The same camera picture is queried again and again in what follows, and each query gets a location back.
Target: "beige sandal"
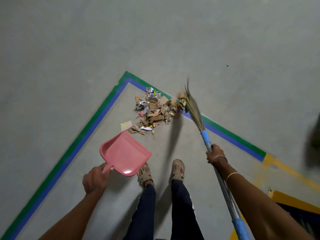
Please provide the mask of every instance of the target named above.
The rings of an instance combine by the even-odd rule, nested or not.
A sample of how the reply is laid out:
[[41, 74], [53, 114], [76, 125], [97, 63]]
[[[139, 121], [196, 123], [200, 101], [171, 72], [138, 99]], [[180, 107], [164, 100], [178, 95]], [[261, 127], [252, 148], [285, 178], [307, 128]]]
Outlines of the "beige sandal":
[[151, 172], [150, 172], [150, 168], [149, 165], [147, 163], [145, 163], [141, 169], [139, 170], [139, 172], [137, 173], [138, 175], [138, 179], [140, 181], [141, 186], [144, 188], [144, 182], [147, 180], [151, 180], [152, 181], [152, 185], [155, 186], [152, 176], [151, 176]]
[[184, 164], [181, 160], [175, 159], [172, 163], [172, 180], [184, 179]]

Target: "dark blue jeans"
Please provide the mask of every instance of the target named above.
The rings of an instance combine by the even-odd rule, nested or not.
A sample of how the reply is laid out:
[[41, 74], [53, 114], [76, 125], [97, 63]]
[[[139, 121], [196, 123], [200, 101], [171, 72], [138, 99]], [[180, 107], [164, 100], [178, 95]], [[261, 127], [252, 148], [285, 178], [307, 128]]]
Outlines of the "dark blue jeans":
[[[198, 226], [190, 195], [180, 180], [173, 180], [172, 240], [204, 239]], [[148, 184], [123, 240], [153, 240], [156, 191]]]

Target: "pink dustpan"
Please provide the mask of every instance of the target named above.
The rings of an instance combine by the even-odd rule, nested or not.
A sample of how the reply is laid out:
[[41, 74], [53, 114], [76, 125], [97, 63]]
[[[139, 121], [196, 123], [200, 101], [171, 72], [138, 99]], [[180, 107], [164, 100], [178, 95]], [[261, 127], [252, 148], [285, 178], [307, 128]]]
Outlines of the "pink dustpan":
[[103, 173], [114, 168], [124, 176], [131, 177], [151, 157], [152, 153], [125, 131], [103, 143], [100, 154], [106, 161]]

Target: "broom handle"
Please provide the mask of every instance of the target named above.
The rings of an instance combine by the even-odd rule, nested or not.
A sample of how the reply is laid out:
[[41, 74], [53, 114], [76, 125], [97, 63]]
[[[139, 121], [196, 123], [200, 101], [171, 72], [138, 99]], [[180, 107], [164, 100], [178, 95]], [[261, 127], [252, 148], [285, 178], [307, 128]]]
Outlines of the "broom handle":
[[[212, 152], [212, 149], [211, 149], [212, 144], [211, 144], [211, 141], [210, 141], [210, 138], [208, 136], [207, 131], [206, 130], [201, 131], [201, 135], [202, 135], [204, 144], [205, 144], [208, 152]], [[214, 171], [216, 172], [218, 182], [221, 187], [221, 191], [223, 193], [224, 199], [226, 201], [226, 205], [229, 209], [229, 212], [230, 212], [230, 215], [232, 218], [232, 223], [233, 223], [235, 232], [237, 233], [238, 239], [239, 240], [250, 240], [248, 232], [246, 230], [245, 223], [243, 222], [243, 220], [240, 217], [236, 202], [235, 202], [230, 190], [228, 189], [228, 186], [226, 185], [226, 183], [222, 179], [221, 174], [216, 169], [216, 167], [214, 167]]]

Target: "leg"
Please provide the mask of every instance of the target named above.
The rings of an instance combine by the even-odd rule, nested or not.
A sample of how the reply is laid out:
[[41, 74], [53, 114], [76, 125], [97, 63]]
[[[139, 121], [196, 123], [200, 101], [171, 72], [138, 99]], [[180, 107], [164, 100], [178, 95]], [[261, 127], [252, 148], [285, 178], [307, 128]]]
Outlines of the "leg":
[[171, 239], [204, 239], [198, 226], [190, 194], [183, 185], [184, 165], [174, 160], [172, 166], [172, 234]]
[[153, 240], [156, 191], [147, 164], [138, 173], [145, 190], [139, 198], [137, 210], [123, 240]]

